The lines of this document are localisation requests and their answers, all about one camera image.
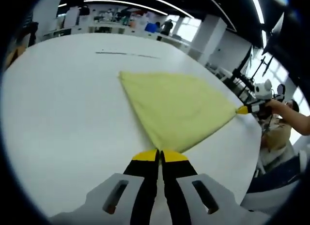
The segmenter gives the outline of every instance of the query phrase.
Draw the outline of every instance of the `white table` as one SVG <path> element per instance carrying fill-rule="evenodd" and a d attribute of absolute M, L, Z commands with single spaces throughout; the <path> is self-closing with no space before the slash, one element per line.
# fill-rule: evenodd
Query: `white table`
<path fill-rule="evenodd" d="M 51 39 L 54 38 L 54 36 L 56 37 L 56 35 L 54 35 L 53 33 L 57 33 L 59 31 L 62 30 L 68 30 L 71 29 L 71 34 L 82 34 L 82 33 L 93 33 L 95 28 L 99 28 L 99 27 L 108 27 L 111 28 L 111 33 L 114 34 L 118 34 L 119 32 L 123 32 L 125 35 L 133 35 L 133 36 L 139 36 L 139 37 L 144 37 L 144 38 L 149 38 L 152 40 L 157 40 L 157 38 L 160 36 L 162 38 L 165 38 L 166 40 L 169 40 L 169 42 L 171 42 L 174 46 L 176 46 L 177 48 L 179 48 L 181 51 L 183 51 L 184 53 L 188 54 L 190 50 L 193 50 L 193 47 L 190 46 L 190 44 L 183 42 L 181 40 L 175 39 L 171 36 L 167 36 L 167 35 L 163 35 L 161 33 L 150 33 L 148 31 L 145 30 L 141 30 L 141 29 L 136 29 L 136 28 L 131 28 L 129 26 L 125 26 L 122 25 L 120 23 L 117 22 L 102 22 L 102 23 L 83 23 L 80 25 L 76 25 L 73 27 L 69 27 L 69 28 L 62 28 L 62 29 L 58 29 L 58 30 L 51 30 L 48 33 L 44 34 L 43 36 L 43 41 L 46 39 Z"/>
<path fill-rule="evenodd" d="M 4 74 L 2 128 L 21 185 L 47 216 L 76 209 L 91 189 L 123 173 L 132 156 L 151 147 L 119 71 L 190 74 L 242 104 L 212 73 L 163 42 L 93 33 L 28 48 Z M 237 116 L 185 155 L 198 173 L 213 177 L 241 203 L 257 163 L 260 134 L 251 115 Z M 162 212 L 159 207 L 155 214 Z"/>

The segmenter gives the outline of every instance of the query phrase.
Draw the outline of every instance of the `pillar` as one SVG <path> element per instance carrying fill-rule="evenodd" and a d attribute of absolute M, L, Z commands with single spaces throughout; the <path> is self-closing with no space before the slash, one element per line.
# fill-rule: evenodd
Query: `pillar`
<path fill-rule="evenodd" d="M 226 30 L 226 23 L 217 16 L 207 15 L 199 26 L 191 48 L 201 52 L 198 62 L 205 66 L 210 55 L 215 51 Z"/>
<path fill-rule="evenodd" d="M 172 28 L 172 34 L 176 35 L 178 30 L 180 29 L 180 26 L 182 25 L 183 22 L 183 17 L 179 17 L 178 21 L 176 22 L 175 26 Z"/>
<path fill-rule="evenodd" d="M 48 28 L 56 18 L 60 0 L 40 0 L 33 9 L 33 22 L 38 22 L 37 40 L 40 42 L 43 35 L 48 32 Z"/>

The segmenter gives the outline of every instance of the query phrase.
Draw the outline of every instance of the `person's hand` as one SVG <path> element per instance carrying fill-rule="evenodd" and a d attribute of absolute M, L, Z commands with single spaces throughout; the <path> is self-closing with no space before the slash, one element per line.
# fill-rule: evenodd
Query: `person's hand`
<path fill-rule="evenodd" d="M 271 99 L 268 103 L 266 103 L 266 106 L 271 107 L 273 114 L 279 114 L 279 110 L 285 105 L 278 100 Z"/>

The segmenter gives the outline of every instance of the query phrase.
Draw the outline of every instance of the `yellow cloth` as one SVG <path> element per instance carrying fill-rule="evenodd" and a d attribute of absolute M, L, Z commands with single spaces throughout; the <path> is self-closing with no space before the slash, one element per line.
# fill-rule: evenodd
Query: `yellow cloth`
<path fill-rule="evenodd" d="M 120 79 L 144 129 L 160 150 L 183 152 L 236 115 L 234 104 L 196 77 L 120 72 Z"/>

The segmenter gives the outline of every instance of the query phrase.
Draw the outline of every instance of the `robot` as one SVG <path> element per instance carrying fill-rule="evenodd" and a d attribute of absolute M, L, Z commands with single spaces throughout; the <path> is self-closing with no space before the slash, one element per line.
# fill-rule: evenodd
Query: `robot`
<path fill-rule="evenodd" d="M 283 102 L 285 95 L 285 85 L 280 84 L 277 88 L 278 94 L 272 93 L 272 84 L 270 80 L 266 80 L 264 83 L 254 85 L 254 93 L 256 100 L 252 103 L 243 105 L 237 109 L 237 114 L 254 113 L 259 119 L 266 119 L 271 116 L 271 108 L 265 106 L 271 99 Z"/>
<path fill-rule="evenodd" d="M 91 190 L 81 207 L 50 221 L 56 225 L 149 224 L 160 160 L 173 225 L 263 225 L 270 218 L 236 204 L 231 191 L 208 175 L 197 174 L 184 155 L 149 150 L 134 156 L 123 174 L 115 173 Z"/>

